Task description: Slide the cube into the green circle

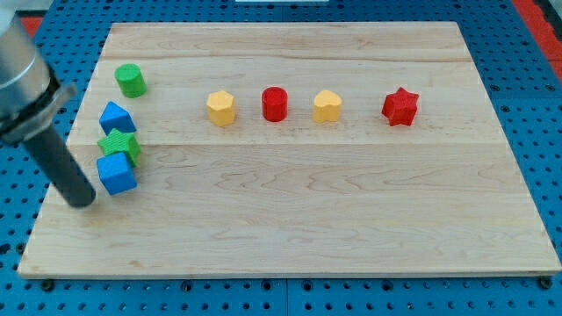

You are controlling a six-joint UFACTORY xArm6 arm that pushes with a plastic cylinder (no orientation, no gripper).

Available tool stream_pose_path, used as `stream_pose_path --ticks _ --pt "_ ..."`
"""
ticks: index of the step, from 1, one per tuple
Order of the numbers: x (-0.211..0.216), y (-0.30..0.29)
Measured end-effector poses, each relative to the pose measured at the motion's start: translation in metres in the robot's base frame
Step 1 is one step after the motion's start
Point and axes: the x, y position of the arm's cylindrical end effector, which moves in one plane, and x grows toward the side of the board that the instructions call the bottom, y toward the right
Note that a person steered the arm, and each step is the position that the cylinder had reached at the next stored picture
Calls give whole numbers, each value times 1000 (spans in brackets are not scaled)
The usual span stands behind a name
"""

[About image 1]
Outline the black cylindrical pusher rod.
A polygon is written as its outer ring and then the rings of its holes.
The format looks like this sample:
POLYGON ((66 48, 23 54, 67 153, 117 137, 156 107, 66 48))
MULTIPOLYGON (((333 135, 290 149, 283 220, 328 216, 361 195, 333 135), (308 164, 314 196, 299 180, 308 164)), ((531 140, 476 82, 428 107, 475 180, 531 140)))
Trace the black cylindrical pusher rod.
POLYGON ((95 189, 54 126, 23 144, 69 206, 84 208, 93 203, 95 189))

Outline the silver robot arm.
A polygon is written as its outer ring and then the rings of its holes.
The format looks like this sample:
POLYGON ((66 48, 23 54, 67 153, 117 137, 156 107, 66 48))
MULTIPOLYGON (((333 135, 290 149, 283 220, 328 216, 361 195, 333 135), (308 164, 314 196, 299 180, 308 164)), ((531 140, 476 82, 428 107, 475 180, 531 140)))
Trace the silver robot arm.
POLYGON ((1 141, 21 144, 74 208, 96 191, 54 129, 57 112, 77 94, 62 84, 11 8, 1 9, 1 141))

